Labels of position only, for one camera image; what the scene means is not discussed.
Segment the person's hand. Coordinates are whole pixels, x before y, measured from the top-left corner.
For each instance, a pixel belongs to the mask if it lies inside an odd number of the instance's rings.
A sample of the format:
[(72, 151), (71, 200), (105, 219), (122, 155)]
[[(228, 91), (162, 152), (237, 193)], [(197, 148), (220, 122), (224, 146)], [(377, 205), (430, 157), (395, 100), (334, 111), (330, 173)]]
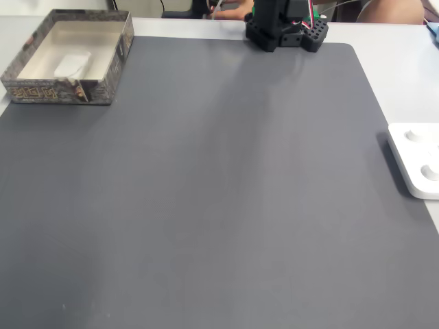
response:
[(243, 21), (245, 16), (252, 12), (254, 5), (253, 0), (228, 0), (225, 4), (236, 5), (236, 8), (225, 9), (215, 14), (215, 18), (219, 20)]

